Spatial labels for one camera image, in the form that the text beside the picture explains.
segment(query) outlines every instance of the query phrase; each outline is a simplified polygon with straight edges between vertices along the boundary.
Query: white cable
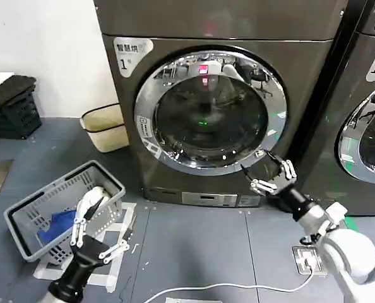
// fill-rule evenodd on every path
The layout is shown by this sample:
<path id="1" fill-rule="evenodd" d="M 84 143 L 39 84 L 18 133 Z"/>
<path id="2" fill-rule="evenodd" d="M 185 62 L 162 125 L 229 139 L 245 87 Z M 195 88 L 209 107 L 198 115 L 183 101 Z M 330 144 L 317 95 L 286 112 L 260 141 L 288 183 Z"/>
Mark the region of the white cable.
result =
<path id="1" fill-rule="evenodd" d="M 298 286 L 296 288 L 293 288 L 293 289 L 284 289 L 284 288 L 277 288 L 277 287 L 264 286 L 264 285 L 240 285 L 240 284 L 233 284 L 233 283 L 218 283 L 218 284 L 211 284 L 211 285 L 202 286 L 202 287 L 177 287 L 177 288 L 165 289 L 165 290 L 153 295 L 152 297 L 150 297 L 144 303 L 150 303 L 152 300 L 158 298 L 160 295 L 167 294 L 169 292 L 178 292 L 178 291 L 181 291 L 181 290 L 206 290 L 206 289 L 210 289 L 210 288 L 214 288 L 214 287 L 221 287 L 221 286 L 238 287 L 238 288 L 246 288 L 246 289 L 263 288 L 263 289 L 273 290 L 275 292 L 292 293 L 292 292 L 296 292 L 296 291 L 302 289 L 303 287 L 305 287 L 311 281 L 314 274 L 315 274 L 315 271 L 313 270 L 313 268 L 311 268 L 311 274 L 308 276 L 307 280 L 305 280 L 304 283 L 301 284 L 300 286 Z"/>

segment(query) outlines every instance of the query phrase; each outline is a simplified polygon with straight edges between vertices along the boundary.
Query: beige storage basket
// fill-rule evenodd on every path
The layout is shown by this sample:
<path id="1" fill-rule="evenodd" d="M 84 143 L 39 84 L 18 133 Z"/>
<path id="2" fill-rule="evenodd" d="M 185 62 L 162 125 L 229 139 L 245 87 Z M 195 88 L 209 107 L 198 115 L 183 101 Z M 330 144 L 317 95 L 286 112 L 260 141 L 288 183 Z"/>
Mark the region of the beige storage basket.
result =
<path id="1" fill-rule="evenodd" d="M 129 145 L 120 105 L 110 104 L 90 110 L 80 119 L 93 144 L 102 153 Z"/>

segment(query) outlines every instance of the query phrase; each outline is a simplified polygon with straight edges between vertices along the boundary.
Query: gray plastic basket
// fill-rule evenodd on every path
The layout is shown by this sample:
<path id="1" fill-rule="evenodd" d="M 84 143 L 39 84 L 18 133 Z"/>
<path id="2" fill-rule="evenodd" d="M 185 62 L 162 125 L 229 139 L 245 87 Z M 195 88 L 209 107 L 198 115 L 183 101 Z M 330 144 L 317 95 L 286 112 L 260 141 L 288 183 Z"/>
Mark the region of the gray plastic basket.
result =
<path id="1" fill-rule="evenodd" d="M 86 233 L 95 237 L 114 223 L 121 213 L 124 186 L 98 162 L 92 160 L 33 193 L 4 212 L 8 228 L 23 258 L 32 262 L 46 254 L 48 262 L 61 264 L 71 253 L 71 229 L 53 241 L 43 244 L 37 232 L 48 230 L 53 213 L 75 210 L 84 194 L 102 186 L 112 196 L 99 206 L 87 225 Z"/>

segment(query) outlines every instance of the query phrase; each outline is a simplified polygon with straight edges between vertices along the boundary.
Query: red indicator light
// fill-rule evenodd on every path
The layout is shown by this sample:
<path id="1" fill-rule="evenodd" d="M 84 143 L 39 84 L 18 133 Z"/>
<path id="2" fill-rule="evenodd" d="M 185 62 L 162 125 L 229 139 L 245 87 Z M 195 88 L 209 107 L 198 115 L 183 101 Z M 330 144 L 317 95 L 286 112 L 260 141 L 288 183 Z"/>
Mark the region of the red indicator light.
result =
<path id="1" fill-rule="evenodd" d="M 199 65 L 199 74 L 207 74 L 208 73 L 208 66 L 207 65 Z"/>

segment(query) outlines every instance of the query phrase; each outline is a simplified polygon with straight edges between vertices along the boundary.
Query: washing machine door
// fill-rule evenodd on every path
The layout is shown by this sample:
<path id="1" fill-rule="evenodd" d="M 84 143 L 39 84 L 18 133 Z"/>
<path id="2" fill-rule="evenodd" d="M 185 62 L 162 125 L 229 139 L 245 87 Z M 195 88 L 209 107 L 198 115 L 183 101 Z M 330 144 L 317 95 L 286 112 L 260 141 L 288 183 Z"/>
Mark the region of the washing machine door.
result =
<path id="1" fill-rule="evenodd" d="M 355 178 L 375 183 L 375 91 L 346 121 L 338 141 L 343 168 Z"/>
<path id="2" fill-rule="evenodd" d="M 271 150 L 286 121 L 275 75 L 239 52 L 193 52 L 148 76 L 134 119 L 147 149 L 165 165 L 194 175 L 224 175 Z"/>

